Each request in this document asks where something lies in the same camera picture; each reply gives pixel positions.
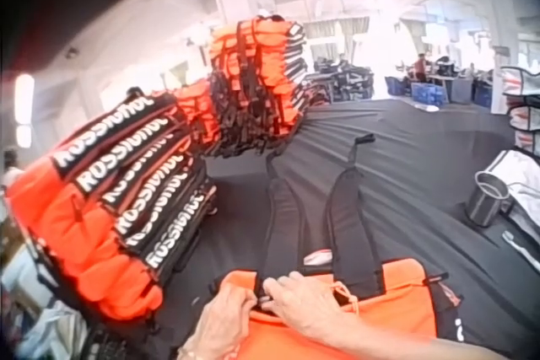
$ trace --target ceiling light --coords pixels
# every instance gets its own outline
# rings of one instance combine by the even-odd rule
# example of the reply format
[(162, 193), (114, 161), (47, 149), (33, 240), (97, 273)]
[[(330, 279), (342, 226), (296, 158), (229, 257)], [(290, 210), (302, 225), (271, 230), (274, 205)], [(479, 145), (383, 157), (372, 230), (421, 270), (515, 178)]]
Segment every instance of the ceiling light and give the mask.
[(35, 80), (28, 73), (23, 73), (15, 79), (15, 120), (18, 124), (30, 124), (34, 86)]
[(32, 145), (32, 129), (30, 126), (17, 126), (15, 136), (20, 148), (30, 148)]

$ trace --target drawstring cord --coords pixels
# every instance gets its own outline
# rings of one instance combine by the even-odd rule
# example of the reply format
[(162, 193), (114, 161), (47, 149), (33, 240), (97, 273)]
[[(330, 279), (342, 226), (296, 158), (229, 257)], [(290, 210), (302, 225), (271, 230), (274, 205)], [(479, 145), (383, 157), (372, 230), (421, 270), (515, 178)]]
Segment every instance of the drawstring cord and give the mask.
[(332, 290), (338, 294), (343, 295), (353, 305), (354, 313), (359, 315), (360, 308), (358, 304), (358, 297), (351, 294), (348, 288), (342, 282), (334, 282), (332, 284)]

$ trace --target rossignol logo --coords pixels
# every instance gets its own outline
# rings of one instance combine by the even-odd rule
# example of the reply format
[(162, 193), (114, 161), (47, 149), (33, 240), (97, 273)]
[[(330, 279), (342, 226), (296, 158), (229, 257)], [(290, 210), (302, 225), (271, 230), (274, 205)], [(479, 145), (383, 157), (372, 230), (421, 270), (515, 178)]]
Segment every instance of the rossignol logo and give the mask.
[(154, 145), (152, 145), (152, 147), (132, 165), (132, 167), (126, 172), (124, 177), (118, 182), (116, 187), (113, 190), (105, 193), (101, 197), (101, 200), (111, 205), (116, 204), (118, 197), (121, 196), (122, 193), (126, 190), (127, 185), (135, 179), (135, 177), (138, 175), (139, 170), (141, 170), (144, 164), (146, 164), (146, 162), (148, 162), (171, 138), (172, 135), (168, 135), (163, 139), (157, 141)]
[(144, 183), (143, 188), (138, 193), (137, 199), (133, 202), (132, 206), (116, 220), (115, 228), (119, 234), (125, 235), (131, 230), (133, 224), (137, 222), (149, 201), (154, 198), (155, 193), (161, 187), (163, 181), (183, 161), (183, 155), (171, 156), (154, 172), (152, 177)]
[(172, 179), (170, 179), (165, 189), (159, 195), (158, 201), (155, 202), (152, 212), (150, 213), (150, 219), (146, 222), (144, 228), (141, 229), (141, 232), (134, 234), (126, 240), (127, 246), (138, 246), (141, 241), (152, 232), (154, 225), (159, 221), (161, 214), (169, 204), (169, 200), (184, 185), (187, 176), (187, 173), (182, 173), (181, 175), (174, 175)]
[(144, 142), (149, 138), (157, 134), (161, 129), (169, 124), (169, 120), (166, 118), (156, 118), (149, 124), (135, 132), (129, 138), (123, 139), (112, 150), (94, 161), (88, 169), (81, 173), (75, 184), (80, 189), (89, 194), (100, 182), (105, 179), (112, 170), (116, 169), (118, 164), (126, 158), (126, 156), (133, 152), (136, 148), (140, 148), (144, 145)]
[(116, 126), (120, 126), (125, 120), (136, 116), (146, 107), (154, 105), (153, 99), (140, 97), (124, 105), (119, 105), (114, 113), (109, 114), (100, 122), (94, 124), (87, 132), (77, 137), (72, 145), (62, 151), (56, 151), (52, 159), (60, 169), (66, 169), (77, 157), (84, 155), (98, 141), (105, 138)]
[(167, 258), (170, 251), (175, 247), (176, 242), (181, 237), (184, 228), (202, 209), (206, 196), (200, 191), (180, 211), (178, 217), (169, 225), (167, 232), (161, 238), (161, 241), (155, 246), (155, 249), (146, 258), (146, 263), (153, 269)]

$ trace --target black webbing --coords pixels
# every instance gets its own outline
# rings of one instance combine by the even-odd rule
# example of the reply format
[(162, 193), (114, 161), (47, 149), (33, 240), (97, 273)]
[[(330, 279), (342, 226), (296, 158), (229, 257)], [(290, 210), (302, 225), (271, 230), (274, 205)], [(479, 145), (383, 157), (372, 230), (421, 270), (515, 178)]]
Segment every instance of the black webbing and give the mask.
[[(269, 175), (274, 177), (273, 156), (267, 156)], [(287, 180), (273, 178), (268, 187), (271, 214), (261, 262), (257, 267), (254, 292), (262, 297), (262, 282), (267, 277), (286, 276), (301, 267), (300, 244), (303, 239), (305, 214), (302, 204)]]
[(325, 210), (334, 279), (345, 284), (353, 295), (363, 299), (381, 295), (385, 291), (381, 260), (359, 210), (361, 174), (354, 167), (358, 145), (374, 140), (373, 134), (354, 140), (348, 168), (336, 179)]

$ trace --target forearm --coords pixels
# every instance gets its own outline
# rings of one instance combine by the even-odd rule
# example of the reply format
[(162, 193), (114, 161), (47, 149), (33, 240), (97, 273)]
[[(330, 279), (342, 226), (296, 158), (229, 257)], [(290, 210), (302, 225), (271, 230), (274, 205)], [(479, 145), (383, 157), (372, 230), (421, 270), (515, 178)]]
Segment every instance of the forearm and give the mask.
[(332, 328), (324, 342), (340, 351), (369, 360), (504, 360), (482, 347), (441, 339), (401, 335), (347, 318)]

